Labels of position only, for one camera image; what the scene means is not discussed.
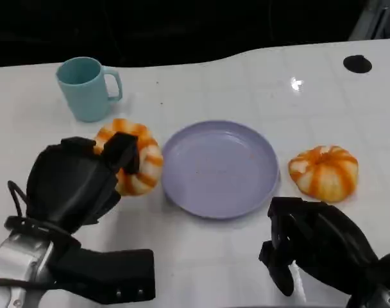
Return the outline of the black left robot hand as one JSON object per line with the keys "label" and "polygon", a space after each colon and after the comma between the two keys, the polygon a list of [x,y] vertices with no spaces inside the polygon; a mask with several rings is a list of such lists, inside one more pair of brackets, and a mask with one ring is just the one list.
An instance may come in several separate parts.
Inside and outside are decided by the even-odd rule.
{"label": "black left robot hand", "polygon": [[101,153],[95,153],[95,145],[92,139],[69,137],[38,155],[27,181],[27,217],[73,234],[119,203],[117,174],[137,173],[138,138],[117,132]]}

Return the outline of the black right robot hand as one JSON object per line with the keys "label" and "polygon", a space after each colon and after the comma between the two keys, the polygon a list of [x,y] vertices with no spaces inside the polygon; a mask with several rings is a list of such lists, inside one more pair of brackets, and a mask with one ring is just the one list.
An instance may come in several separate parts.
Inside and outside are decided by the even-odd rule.
{"label": "black right robot hand", "polygon": [[334,206],[277,196],[267,216],[271,239],[263,242],[259,261],[285,296],[294,291],[292,263],[316,280],[354,295],[366,268],[378,261],[360,228]]}

